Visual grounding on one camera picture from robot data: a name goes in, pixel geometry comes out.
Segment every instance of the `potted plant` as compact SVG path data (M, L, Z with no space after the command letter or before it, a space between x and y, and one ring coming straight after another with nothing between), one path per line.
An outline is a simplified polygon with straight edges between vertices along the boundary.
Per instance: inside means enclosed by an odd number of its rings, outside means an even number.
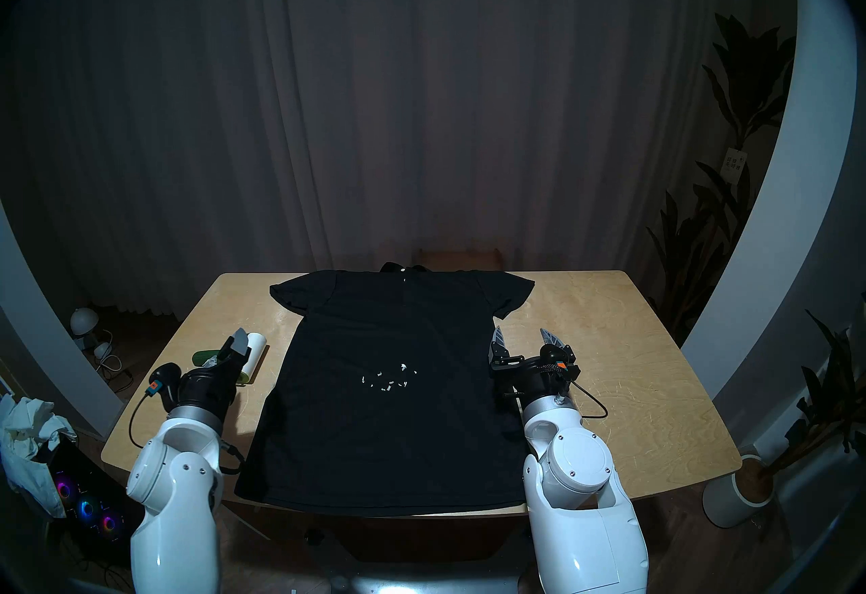
M704 488L704 512L713 524L728 528L751 517L773 498L773 475L810 455L827 441L841 436L845 453L851 445L866 458L866 436L851 429L866 422L866 373L854 379L847 331L834 334L812 316L829 342L829 360L824 381L803 366L810 402L800 398L797 419L784 437L786 449L772 464L765 466L757 455L743 455L742 467L731 475L717 478Z
M727 46L713 44L727 77L727 94L715 72L706 65L703 69L721 115L733 127L733 151L739 154L747 138L760 128L781 125L778 115L784 111L791 86L796 40L790 37L778 43L777 27L751 37L733 15L716 14L715 20ZM773 97L779 78L781 89ZM647 300L678 346L685 342L712 295L752 211L751 177L745 160L735 181L726 181L717 168L705 162L697 165L713 187L698 183L692 187L697 198L694 213L682 213L667 193L661 236L647 227L665 276L662 296Z

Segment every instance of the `t-shirt hem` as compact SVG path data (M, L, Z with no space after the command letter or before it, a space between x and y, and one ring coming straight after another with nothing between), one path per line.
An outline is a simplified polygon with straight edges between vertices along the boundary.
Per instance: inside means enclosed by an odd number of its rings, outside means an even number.
M334 514L334 515L361 515L364 517L399 517L404 515L416 514L441 514L446 512L473 512L481 510L496 510L497 508L519 506L526 503L526 498L507 497L498 501L489 501L487 503L467 503L465 500L442 500L432 505L417 505L411 503L396 503L392 506L383 506L381 504L370 503L365 504L357 501L341 501L339 499L329 499L324 502L308 502L307 501L288 501L282 497L265 495L262 497L253 497L252 495L244 495L235 490L235 494L247 501L255 501L257 503L268 503L271 506L286 507L290 510L300 512L316 512L318 514Z

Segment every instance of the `black t-shirt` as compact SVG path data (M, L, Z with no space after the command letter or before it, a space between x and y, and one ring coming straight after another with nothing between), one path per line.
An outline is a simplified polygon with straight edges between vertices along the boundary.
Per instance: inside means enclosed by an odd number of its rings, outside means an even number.
M507 272L311 272L271 286L304 319L235 493L311 512L458 512L524 501L526 441L488 376Z

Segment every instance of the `white pot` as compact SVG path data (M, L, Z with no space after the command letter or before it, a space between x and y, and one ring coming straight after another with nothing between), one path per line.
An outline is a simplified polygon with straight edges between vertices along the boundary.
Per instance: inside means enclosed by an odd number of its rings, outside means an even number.
M757 459L759 456L743 455L742 459ZM773 499L776 490L770 494L770 498L762 503L753 503L743 498L737 488L736 473L725 475L710 481L704 487L703 505L704 512L713 524L720 526L723 529L735 526L741 521L747 520L755 512L758 512L762 507Z

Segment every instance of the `t-shirt sleeve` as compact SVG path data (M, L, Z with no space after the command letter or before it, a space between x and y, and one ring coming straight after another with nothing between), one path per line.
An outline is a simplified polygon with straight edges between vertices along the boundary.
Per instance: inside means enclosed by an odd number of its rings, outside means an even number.
M282 284L274 284L271 297L287 310L304 317L328 301L336 283L334 270L309 272Z
M476 272L475 278L491 313L497 318L505 318L523 305L535 286L534 281L524 280L508 272Z

